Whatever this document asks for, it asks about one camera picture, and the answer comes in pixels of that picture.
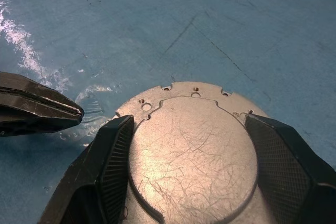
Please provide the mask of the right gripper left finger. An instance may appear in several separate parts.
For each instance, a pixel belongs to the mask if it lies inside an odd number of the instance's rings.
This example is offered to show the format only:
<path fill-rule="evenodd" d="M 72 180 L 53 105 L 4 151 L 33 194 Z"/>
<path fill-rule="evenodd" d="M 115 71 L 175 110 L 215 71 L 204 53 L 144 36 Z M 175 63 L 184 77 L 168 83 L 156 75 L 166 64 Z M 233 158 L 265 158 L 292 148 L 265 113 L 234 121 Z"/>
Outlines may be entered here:
<path fill-rule="evenodd" d="M 38 224 L 120 224 L 133 131 L 132 115 L 102 126 L 64 173 Z"/>

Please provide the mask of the silver round motor lid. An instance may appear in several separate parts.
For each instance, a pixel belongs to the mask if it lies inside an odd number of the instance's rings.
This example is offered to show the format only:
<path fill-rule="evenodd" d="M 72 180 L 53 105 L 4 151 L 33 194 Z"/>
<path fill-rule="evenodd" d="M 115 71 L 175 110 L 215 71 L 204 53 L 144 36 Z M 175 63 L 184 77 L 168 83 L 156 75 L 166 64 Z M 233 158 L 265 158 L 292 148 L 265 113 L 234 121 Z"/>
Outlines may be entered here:
<path fill-rule="evenodd" d="M 125 102 L 135 130 L 122 224 L 276 224 L 257 184 L 245 128 L 261 108 L 201 82 L 148 89 Z"/>

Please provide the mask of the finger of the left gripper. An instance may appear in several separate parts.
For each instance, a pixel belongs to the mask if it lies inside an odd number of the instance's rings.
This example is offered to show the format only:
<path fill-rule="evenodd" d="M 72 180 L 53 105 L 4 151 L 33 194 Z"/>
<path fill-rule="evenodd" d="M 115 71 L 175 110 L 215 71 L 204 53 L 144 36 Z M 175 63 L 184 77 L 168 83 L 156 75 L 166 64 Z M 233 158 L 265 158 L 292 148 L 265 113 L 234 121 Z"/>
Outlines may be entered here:
<path fill-rule="evenodd" d="M 36 100 L 0 92 L 0 137 L 54 133 L 81 122 L 81 107 L 69 99 Z"/>
<path fill-rule="evenodd" d="M 66 112 L 83 112 L 81 106 L 58 92 L 20 74 L 0 71 L 0 92 L 25 98 Z"/>

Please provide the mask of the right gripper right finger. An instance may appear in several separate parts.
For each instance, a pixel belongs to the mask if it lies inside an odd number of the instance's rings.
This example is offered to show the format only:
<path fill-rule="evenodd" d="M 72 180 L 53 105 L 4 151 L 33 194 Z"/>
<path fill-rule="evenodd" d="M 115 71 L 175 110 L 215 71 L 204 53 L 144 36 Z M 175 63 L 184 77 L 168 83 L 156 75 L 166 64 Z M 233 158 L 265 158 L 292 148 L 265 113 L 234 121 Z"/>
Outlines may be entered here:
<path fill-rule="evenodd" d="M 248 114 L 258 186 L 278 224 L 336 224 L 336 170 L 291 126 Z"/>

